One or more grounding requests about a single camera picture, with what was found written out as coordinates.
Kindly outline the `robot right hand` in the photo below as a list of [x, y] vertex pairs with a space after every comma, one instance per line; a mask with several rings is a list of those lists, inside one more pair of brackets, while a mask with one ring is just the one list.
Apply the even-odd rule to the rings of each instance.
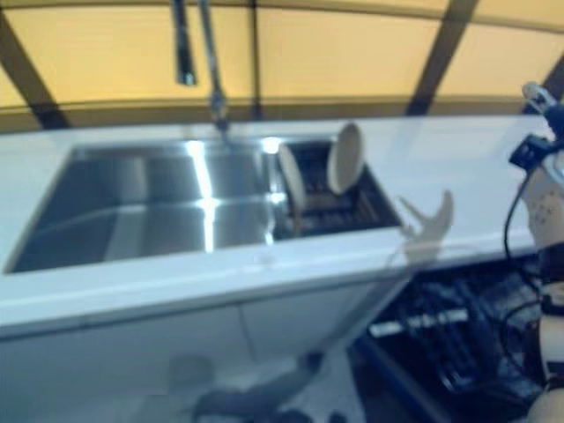
[[555, 136], [557, 143], [563, 143], [563, 105], [543, 86], [527, 82], [522, 87], [527, 104], [542, 115]]

